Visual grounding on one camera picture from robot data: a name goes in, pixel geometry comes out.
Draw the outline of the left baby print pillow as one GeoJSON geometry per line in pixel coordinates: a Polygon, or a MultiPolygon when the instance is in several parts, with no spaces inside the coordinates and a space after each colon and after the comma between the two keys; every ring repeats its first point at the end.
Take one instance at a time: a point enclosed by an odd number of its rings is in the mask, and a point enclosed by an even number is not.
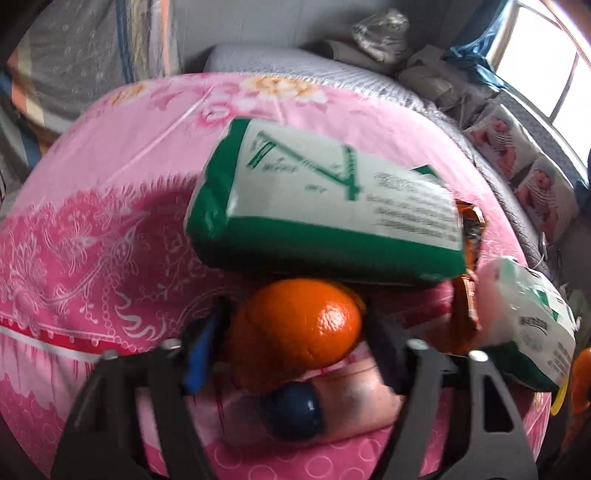
{"type": "Polygon", "coordinates": [[[464,134],[508,181],[530,167],[541,152],[529,132],[500,104],[487,106],[464,134]]]}

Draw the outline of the grey cushion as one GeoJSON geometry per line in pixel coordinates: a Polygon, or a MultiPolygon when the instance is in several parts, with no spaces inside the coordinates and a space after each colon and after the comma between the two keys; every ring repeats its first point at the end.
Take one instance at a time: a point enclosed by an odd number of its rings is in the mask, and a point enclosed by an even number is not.
{"type": "Polygon", "coordinates": [[[469,95],[458,75],[442,60],[443,54],[442,49],[427,45],[408,59],[397,80],[440,110],[449,111],[469,95]]]}

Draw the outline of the window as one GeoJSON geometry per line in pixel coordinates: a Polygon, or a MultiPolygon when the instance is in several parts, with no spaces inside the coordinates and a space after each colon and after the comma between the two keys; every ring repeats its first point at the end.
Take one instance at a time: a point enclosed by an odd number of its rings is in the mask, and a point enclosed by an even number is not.
{"type": "Polygon", "coordinates": [[[541,1],[510,1],[487,58],[496,74],[562,136],[590,151],[590,56],[541,1]]]}

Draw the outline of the orange snack bag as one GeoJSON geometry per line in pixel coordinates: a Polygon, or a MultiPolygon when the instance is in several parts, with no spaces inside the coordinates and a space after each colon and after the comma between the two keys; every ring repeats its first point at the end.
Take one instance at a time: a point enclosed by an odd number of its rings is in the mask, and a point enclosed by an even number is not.
{"type": "Polygon", "coordinates": [[[453,299],[449,320],[428,330],[426,340],[443,353],[464,355],[472,349],[482,330],[477,306],[476,270],[487,221],[477,205],[458,198],[455,202],[462,223],[466,270],[451,281],[453,299]]]}

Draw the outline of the pink floral table cloth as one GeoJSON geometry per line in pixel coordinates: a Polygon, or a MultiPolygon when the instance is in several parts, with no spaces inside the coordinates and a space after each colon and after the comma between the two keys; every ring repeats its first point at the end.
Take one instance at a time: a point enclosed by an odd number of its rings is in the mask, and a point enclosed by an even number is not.
{"type": "Polygon", "coordinates": [[[407,168],[432,166],[488,226],[484,258],[525,260],[462,134],[419,105],[263,74],[193,74],[118,88],[49,149],[1,225],[1,415],[43,474],[100,353],[151,349],[250,284],[200,264],[183,230],[225,127],[260,117],[407,168]]]}

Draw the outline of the baby print pillow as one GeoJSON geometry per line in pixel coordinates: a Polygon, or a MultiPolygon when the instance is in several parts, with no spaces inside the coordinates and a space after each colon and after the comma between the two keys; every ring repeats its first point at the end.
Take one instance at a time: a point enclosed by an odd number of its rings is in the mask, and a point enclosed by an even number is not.
{"type": "Polygon", "coordinates": [[[541,152],[529,132],[500,104],[487,106],[464,134],[508,181],[530,167],[541,152]]]}
{"type": "Polygon", "coordinates": [[[558,241],[579,215],[572,184],[557,164],[543,154],[537,156],[515,194],[548,243],[558,241]]]}

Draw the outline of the striped sheet covered furniture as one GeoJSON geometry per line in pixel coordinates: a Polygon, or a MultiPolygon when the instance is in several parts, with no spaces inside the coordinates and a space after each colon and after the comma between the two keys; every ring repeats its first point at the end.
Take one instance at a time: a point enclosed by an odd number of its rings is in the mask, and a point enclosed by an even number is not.
{"type": "Polygon", "coordinates": [[[60,135],[116,88],[178,73],[170,1],[54,1],[1,69],[1,97],[60,135]]]}

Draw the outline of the tiger toy in plastic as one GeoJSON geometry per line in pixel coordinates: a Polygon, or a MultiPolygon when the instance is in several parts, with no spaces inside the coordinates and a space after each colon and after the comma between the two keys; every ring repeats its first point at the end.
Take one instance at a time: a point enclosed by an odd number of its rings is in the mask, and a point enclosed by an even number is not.
{"type": "Polygon", "coordinates": [[[410,21],[397,9],[370,15],[352,26],[356,45],[377,63],[396,65],[412,55],[407,42],[410,21]]]}

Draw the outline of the grey rolled pillow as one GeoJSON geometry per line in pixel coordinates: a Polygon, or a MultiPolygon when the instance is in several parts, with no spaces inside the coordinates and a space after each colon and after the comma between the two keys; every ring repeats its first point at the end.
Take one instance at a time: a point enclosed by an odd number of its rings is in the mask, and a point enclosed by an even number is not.
{"type": "Polygon", "coordinates": [[[322,42],[321,47],[322,53],[329,59],[385,75],[394,74],[394,66],[392,64],[378,62],[362,50],[348,43],[337,40],[325,40],[322,42]]]}

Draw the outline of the right baby print pillow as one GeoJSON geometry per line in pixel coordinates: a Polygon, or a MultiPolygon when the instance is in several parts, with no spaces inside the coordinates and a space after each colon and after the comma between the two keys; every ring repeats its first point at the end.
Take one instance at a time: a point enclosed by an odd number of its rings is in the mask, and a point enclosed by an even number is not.
{"type": "Polygon", "coordinates": [[[537,156],[515,194],[548,243],[558,241],[579,215],[572,184],[557,164],[543,154],[537,156]]]}

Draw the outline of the pink cream tube blue cap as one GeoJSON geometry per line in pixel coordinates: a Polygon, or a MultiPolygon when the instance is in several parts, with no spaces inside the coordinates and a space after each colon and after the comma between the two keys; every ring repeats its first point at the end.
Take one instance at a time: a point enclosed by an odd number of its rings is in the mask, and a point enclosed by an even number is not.
{"type": "Polygon", "coordinates": [[[393,425],[402,404],[366,359],[261,396],[259,416],[276,440],[329,443],[393,425]]]}

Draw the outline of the black bin with yellow rim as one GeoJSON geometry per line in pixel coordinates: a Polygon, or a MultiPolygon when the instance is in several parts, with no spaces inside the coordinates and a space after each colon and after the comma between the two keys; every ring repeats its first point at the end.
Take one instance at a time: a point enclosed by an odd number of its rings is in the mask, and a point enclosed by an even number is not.
{"type": "Polygon", "coordinates": [[[570,375],[567,374],[565,376],[564,381],[563,381],[562,385],[560,386],[554,400],[553,400],[553,403],[551,405],[551,415],[552,416],[557,416],[560,413],[560,410],[562,409],[562,406],[565,402],[565,398],[566,398],[567,392],[568,392],[569,379],[570,379],[570,375]]]}

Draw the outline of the orange fruit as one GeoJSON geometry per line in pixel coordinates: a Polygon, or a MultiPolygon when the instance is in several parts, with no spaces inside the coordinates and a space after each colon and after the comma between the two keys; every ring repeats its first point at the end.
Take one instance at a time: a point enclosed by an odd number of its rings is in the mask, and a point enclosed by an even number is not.
{"type": "Polygon", "coordinates": [[[239,304],[226,337],[236,386],[266,394],[337,364],[362,336],[363,301],[334,283],[287,279],[239,304]]]}

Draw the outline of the grey quilted sofa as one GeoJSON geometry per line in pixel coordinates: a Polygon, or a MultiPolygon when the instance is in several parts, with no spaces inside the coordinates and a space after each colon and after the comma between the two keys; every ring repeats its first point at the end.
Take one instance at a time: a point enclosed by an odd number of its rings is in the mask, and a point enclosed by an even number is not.
{"type": "Polygon", "coordinates": [[[568,180],[576,184],[582,175],[568,163],[571,158],[550,138],[549,131],[506,94],[494,94],[486,86],[453,85],[459,97],[445,106],[435,98],[435,89],[422,87],[415,67],[401,74],[383,74],[360,66],[342,63],[325,56],[327,43],[318,43],[311,51],[280,48],[252,43],[225,43],[212,48],[204,64],[205,72],[242,72],[295,77],[300,80],[352,90],[366,96],[390,100],[429,118],[444,130],[464,151],[481,173],[505,212],[509,223],[531,266],[538,266],[550,279],[568,283],[574,289],[590,295],[590,217],[580,214],[566,229],[557,244],[548,249],[548,260],[542,260],[539,234],[533,221],[518,205],[512,190],[526,176],[520,171],[507,183],[461,131],[474,122],[482,112],[503,105],[509,108],[528,130],[543,151],[557,162],[568,180]]]}

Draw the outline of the blue curtain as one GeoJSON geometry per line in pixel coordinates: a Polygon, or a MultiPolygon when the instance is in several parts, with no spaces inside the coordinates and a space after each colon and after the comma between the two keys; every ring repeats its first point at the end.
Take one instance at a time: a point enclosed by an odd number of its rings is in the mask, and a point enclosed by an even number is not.
{"type": "Polygon", "coordinates": [[[473,83],[502,88],[504,82],[488,60],[492,45],[511,9],[508,0],[481,1],[442,59],[464,71],[473,83]]]}

